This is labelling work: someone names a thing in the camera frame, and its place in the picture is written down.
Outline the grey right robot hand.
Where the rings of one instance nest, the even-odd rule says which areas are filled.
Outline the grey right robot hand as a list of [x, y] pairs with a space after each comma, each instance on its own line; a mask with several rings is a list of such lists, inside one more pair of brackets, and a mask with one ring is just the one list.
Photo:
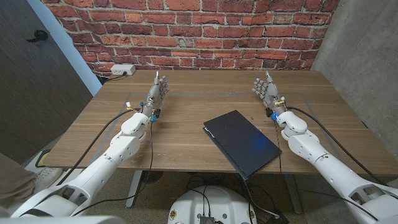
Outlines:
[[268, 110], [267, 115], [277, 118], [287, 111], [284, 97], [280, 96], [277, 86], [273, 82], [273, 78], [268, 70], [266, 71], [266, 80], [256, 78], [252, 91], [263, 101]]

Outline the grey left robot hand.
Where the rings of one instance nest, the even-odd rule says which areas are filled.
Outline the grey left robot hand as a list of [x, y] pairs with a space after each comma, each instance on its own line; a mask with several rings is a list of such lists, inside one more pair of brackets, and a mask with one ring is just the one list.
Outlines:
[[165, 76], [161, 77], [159, 72], [156, 71], [154, 84], [151, 86], [146, 100], [142, 106], [142, 114], [151, 117], [156, 110], [159, 110], [162, 102], [169, 92], [169, 87]]

